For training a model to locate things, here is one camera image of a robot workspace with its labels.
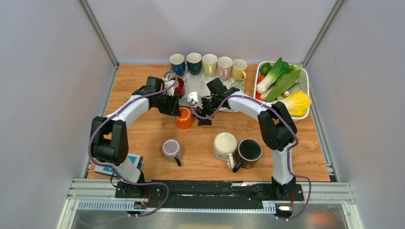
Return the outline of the orange mug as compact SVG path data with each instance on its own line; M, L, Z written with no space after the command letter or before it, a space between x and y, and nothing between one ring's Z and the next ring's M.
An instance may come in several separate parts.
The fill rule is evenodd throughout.
M180 116L175 117L175 124L178 129L189 129L193 124L193 115L190 108L180 107Z

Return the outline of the red mug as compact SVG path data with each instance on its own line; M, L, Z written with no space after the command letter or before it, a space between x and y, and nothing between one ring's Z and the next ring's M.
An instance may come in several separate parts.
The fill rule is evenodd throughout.
M178 79L177 79L177 84L174 89L174 94L179 94L180 98L183 98L185 96L184 80L180 77L178 77Z

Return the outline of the cream cat pattern mug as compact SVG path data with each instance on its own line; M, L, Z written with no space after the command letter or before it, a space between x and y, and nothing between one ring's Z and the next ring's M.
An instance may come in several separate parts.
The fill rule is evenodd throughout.
M228 132L219 133L213 141L213 154L219 161L226 162L229 169L235 167L234 154L237 148L237 139Z

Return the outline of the mauve mug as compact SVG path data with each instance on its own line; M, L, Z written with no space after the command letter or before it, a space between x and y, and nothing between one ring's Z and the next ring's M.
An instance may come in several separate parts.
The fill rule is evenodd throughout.
M175 139L169 139L162 145L162 152L167 161L182 166L181 159L183 150L180 143Z

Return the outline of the blue mug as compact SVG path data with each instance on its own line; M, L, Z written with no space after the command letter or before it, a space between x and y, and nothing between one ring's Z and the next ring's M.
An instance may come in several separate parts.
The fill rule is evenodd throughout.
M183 76L185 74L185 58L182 54L176 53L170 57L170 64L172 70L178 75Z

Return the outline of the teal mug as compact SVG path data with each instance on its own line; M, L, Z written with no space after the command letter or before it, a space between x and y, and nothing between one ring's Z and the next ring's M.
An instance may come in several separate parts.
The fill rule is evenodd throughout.
M199 53L192 52L186 57L188 71L192 75L200 74L202 70L202 56Z

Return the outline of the light green faceted mug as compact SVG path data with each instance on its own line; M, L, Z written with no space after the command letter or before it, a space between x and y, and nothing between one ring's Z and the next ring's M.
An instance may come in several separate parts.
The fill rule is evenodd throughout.
M203 73L207 77L216 75L218 58L214 54L206 54L202 57Z

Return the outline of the pink mug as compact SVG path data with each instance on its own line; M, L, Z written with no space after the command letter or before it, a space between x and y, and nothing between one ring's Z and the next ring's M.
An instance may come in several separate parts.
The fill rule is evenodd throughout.
M217 75L220 79L227 81L231 76L233 60L229 57L220 57L217 61Z

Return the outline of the pale yellow mug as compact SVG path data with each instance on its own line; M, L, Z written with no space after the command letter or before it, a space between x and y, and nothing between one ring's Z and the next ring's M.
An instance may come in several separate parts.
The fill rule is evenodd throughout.
M244 80L246 78L247 62L242 59L236 59L232 65L232 78L234 80Z

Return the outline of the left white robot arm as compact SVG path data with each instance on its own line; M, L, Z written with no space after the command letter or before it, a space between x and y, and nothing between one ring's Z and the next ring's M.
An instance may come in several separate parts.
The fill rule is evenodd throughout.
M127 129L151 108L160 113L179 116L180 93L175 93L178 76L164 82L163 79L149 76L146 84L131 94L119 109L106 117L96 116L92 120L88 156L93 164L108 167L118 178L128 184L128 192L135 198L143 196L146 184L143 173L128 157Z

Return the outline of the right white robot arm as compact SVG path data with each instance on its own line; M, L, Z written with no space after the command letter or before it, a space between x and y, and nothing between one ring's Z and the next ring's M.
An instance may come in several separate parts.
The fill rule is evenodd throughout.
M196 92L188 95L190 106L197 106L195 116L199 125L211 125L211 118L220 108L242 112L258 121L264 143L272 150L274 172L273 195L286 199L292 192L291 186L297 175L292 171L291 149L298 145L297 128L286 106L282 102L267 103L246 95L239 89L227 88L218 78L211 80L207 87L208 96Z

